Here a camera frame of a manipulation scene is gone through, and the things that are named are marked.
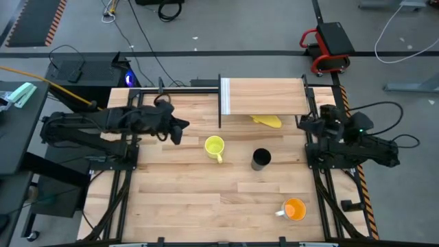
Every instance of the orange and black striped tape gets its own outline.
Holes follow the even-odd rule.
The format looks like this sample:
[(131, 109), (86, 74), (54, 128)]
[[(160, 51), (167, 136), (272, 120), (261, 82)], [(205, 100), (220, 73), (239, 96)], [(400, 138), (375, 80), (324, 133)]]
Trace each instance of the orange and black striped tape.
[(19, 16), (16, 18), (15, 23), (14, 23), (14, 25), (13, 25), (12, 28), (11, 28), (11, 32), (10, 32), (10, 35), (8, 36), (8, 39), (7, 39), (6, 42), (5, 42), (5, 46), (9, 46), (9, 42), (10, 42), (10, 40), (11, 40), (11, 36), (12, 36), (12, 34), (13, 34), (14, 31), (15, 31), (16, 24), (20, 21), (21, 14), (23, 13), (24, 9), (25, 9), (26, 6), (27, 6), (27, 1), (23, 4), (23, 8), (21, 9), (21, 12), (20, 12)]
[[(340, 89), (342, 92), (344, 109), (349, 110), (350, 108), (349, 108), (348, 96), (346, 94), (346, 90), (344, 89), (343, 86), (340, 86)], [(346, 115), (348, 117), (350, 117), (351, 113), (346, 112)], [(379, 236), (378, 236), (377, 225), (375, 224), (375, 217), (373, 216), (372, 204), (370, 203), (370, 197), (369, 197), (368, 187), (366, 185), (366, 178), (364, 176), (363, 166), (359, 165), (357, 167), (357, 171), (358, 171), (358, 175), (359, 175), (361, 191), (363, 192), (364, 204), (366, 206), (366, 214), (367, 214), (366, 222), (368, 223), (368, 226), (369, 226), (370, 231), (372, 233), (372, 237), (375, 240), (378, 240)]]
[(50, 46), (52, 42), (54, 41), (56, 30), (58, 29), (58, 26), (61, 22), (61, 16), (62, 13), (64, 13), (64, 10), (66, 8), (67, 0), (61, 0), (60, 5), (58, 6), (58, 9), (56, 10), (54, 20), (52, 21), (52, 24), (50, 25), (49, 33), (46, 37), (46, 46)]

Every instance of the gray floor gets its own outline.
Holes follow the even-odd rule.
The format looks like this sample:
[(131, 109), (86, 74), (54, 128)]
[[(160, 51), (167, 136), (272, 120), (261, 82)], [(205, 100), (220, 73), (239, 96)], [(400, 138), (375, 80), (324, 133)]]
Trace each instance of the gray floor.
[[(0, 3), (0, 30), (4, 28), (18, 0)], [(392, 11), (359, 10), (357, 1), (320, 1), (325, 21), (339, 21), (358, 51), (372, 51), (376, 38)], [(152, 46), (156, 51), (203, 50), (300, 50), (301, 34), (316, 25), (312, 4), (308, 0), (187, 0), (182, 15), (172, 23), (162, 23), (155, 13), (134, 4)], [(130, 39), (136, 51), (149, 51), (148, 46), (126, 0), (117, 9), (117, 22)], [(80, 51), (129, 51), (128, 44), (120, 37), (113, 24), (100, 22), (100, 0), (68, 1), (62, 22), (50, 47), (7, 48), (1, 53), (48, 52), (63, 44), (73, 45)], [(380, 51), (421, 50), (434, 42), (439, 21), (439, 11), (425, 9), (419, 13), (403, 12), (389, 26), (383, 37)], [(257, 57), (196, 57), (160, 58), (163, 66), (176, 80), (184, 82), (194, 78), (216, 78), (218, 73), (228, 77), (298, 77), (307, 74), (310, 83), (330, 84), (330, 76), (317, 78), (309, 72), (309, 59), (290, 56)], [(405, 116), (400, 125), (382, 135), (392, 138), (401, 133), (417, 136), (422, 145), (413, 150), (400, 150), (401, 165), (389, 169), (374, 163), (364, 165), (373, 209), (382, 239), (439, 243), (439, 216), (436, 213), (439, 199), (436, 187), (439, 174), (436, 156), (438, 147), (436, 126), (439, 112), (437, 95), (407, 95), (384, 93), (388, 82), (420, 82), (437, 73), (439, 58), (413, 58), (398, 64), (382, 64), (376, 58), (352, 58), (352, 65), (340, 76), (348, 91), (352, 107), (382, 100), (400, 103)], [(153, 81), (166, 78), (153, 58), (139, 58), (145, 74)], [(44, 75), (46, 58), (0, 59), (0, 64), (27, 72)], [(139, 76), (142, 84), (145, 80)], [(21, 75), (0, 71), (0, 80), (28, 81)], [(47, 101), (43, 115), (55, 110), (65, 110), (59, 103)], [(391, 106), (365, 109), (374, 121), (376, 130), (383, 129), (396, 120), (397, 111)], [(46, 147), (40, 144), (38, 128), (29, 150), (44, 155)], [(409, 145), (410, 140), (399, 140)], [(38, 241), (27, 243), (19, 238), (26, 210), (11, 246), (44, 246), (75, 240), (81, 215), (73, 219), (56, 217), (37, 218), (35, 229), (42, 235)]]

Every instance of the white mug handle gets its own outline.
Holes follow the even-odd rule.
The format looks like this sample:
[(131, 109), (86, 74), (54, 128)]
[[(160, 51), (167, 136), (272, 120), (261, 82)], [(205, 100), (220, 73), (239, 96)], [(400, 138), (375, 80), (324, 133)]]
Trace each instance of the white mug handle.
[(274, 214), (276, 214), (276, 216), (284, 216), (284, 215), (285, 215), (285, 211), (284, 211), (284, 210), (282, 210), (282, 211), (277, 211), (277, 212), (274, 213)]

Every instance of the wooden shelf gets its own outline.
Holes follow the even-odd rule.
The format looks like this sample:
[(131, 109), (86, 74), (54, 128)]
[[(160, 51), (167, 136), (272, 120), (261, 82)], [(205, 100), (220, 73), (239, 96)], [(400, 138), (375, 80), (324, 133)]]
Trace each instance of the wooden shelf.
[(306, 115), (300, 78), (221, 78), (222, 115)]

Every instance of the orange mug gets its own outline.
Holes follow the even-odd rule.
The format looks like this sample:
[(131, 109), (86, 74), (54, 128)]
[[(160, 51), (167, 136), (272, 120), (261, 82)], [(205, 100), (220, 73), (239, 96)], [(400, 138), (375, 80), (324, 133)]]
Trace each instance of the orange mug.
[(277, 216), (283, 216), (288, 220), (303, 220), (307, 214), (305, 203), (298, 198), (290, 198), (282, 204), (282, 209), (276, 212)]

